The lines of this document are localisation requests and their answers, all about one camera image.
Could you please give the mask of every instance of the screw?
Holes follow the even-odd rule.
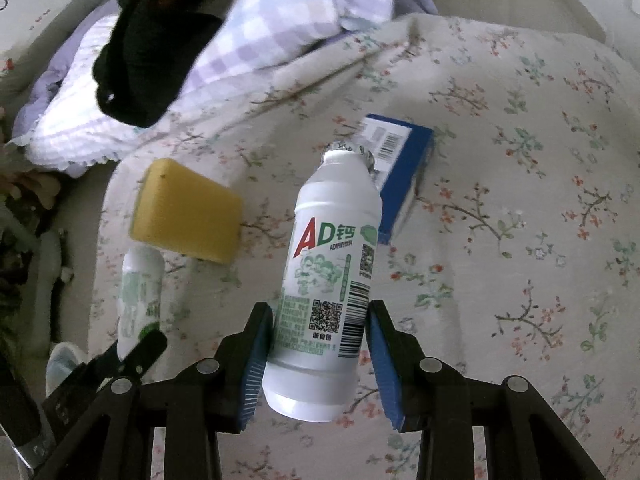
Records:
[[[131,389],[131,381],[127,378],[120,378],[113,381],[111,384],[111,391],[116,394],[126,394]]]
[[[198,364],[196,364],[196,370],[201,374],[212,374],[218,371],[220,368],[220,363],[216,361],[214,358],[203,359]]]
[[[420,369],[430,374],[436,374],[442,370],[442,363],[435,357],[425,357],[420,361]]]
[[[66,408],[62,405],[62,402],[56,404],[56,413],[62,421],[62,424],[66,426],[69,423],[69,414]]]
[[[520,377],[514,375],[513,377],[509,377],[507,379],[507,386],[510,390],[514,392],[518,392],[519,394],[523,394],[529,389],[529,383],[524,377]]]

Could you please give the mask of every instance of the barcode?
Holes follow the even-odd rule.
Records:
[[[369,289],[364,283],[351,282],[338,357],[357,357],[360,352],[369,306]]]
[[[391,161],[401,139],[402,137],[398,135],[388,134],[385,142],[382,143],[382,146],[378,150],[377,156],[387,162]]]

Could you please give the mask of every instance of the black handle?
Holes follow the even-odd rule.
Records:
[[[0,427],[15,447],[40,435],[38,407],[23,380],[0,352]]]

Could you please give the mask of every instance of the bed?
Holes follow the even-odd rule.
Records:
[[[465,375],[525,376],[606,478],[636,478],[639,96],[640,76],[596,41],[455,18],[409,15],[306,54],[265,91],[120,163],[100,222],[89,352],[114,341],[129,221],[153,160],[172,157],[245,204],[231,266],[164,254],[169,347],[149,377],[162,380],[213,355],[255,301],[277,306],[298,189],[324,145],[383,114],[433,128],[436,144],[408,221],[378,247],[372,297]],[[358,371],[332,423],[287,419],[261,399],[242,435],[220,436],[225,477],[414,478],[419,434],[392,431],[365,347]],[[154,453],[162,478],[160,432]]]

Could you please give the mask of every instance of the ad calcium milk bottle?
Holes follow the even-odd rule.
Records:
[[[277,412],[334,420],[353,399],[382,200],[373,156],[333,142],[300,189],[262,387]]]
[[[123,360],[147,332],[160,327],[164,258],[160,251],[135,245],[124,256],[118,298],[118,357]]]

